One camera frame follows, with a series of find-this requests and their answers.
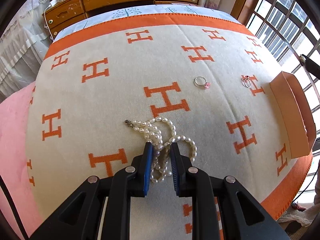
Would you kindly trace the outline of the white lace covered furniture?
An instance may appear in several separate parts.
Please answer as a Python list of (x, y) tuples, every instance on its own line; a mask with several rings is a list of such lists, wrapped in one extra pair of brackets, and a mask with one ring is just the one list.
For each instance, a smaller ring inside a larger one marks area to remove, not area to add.
[(52, 40), (42, 16), (50, 0), (27, 0), (1, 36), (1, 101), (35, 81)]

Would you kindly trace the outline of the orange beige H blanket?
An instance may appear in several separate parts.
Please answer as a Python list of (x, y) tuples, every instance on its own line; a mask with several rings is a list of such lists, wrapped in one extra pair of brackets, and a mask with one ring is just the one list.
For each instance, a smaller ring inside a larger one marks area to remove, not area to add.
[(234, 176), (279, 218), (308, 174), (291, 158), (270, 87), (281, 72), (245, 26), (194, 14), (136, 15), (53, 42), (29, 107), (25, 150), (47, 219), (90, 176), (108, 178), (159, 149), (145, 198), (131, 202), (131, 239), (190, 239), (190, 198), (175, 194), (165, 146), (210, 176)]

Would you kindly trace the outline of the pink storage box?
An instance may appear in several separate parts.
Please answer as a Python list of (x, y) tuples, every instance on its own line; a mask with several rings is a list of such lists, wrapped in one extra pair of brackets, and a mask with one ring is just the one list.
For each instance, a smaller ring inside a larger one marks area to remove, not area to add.
[(270, 87), (284, 120), (291, 158), (309, 155), (316, 141), (316, 125), (299, 81), (291, 73), (280, 72)]

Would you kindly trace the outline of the pink blanket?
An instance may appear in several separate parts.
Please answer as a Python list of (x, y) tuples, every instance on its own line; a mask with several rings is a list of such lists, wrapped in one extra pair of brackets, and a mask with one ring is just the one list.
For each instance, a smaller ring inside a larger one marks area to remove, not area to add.
[(25, 155), (25, 132), (34, 87), (33, 82), (1, 103), (1, 177), (28, 235), (42, 223), (31, 190), (35, 176), (28, 174), (32, 169)]

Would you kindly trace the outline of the window with metal grille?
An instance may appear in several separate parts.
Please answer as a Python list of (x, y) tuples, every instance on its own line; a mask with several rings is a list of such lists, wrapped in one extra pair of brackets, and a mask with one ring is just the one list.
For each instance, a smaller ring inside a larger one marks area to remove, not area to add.
[(298, 79), (319, 129), (319, 79), (298, 61), (304, 54), (319, 63), (319, 32), (310, 17), (296, 0), (257, 0), (245, 25), (269, 50), (281, 70)]

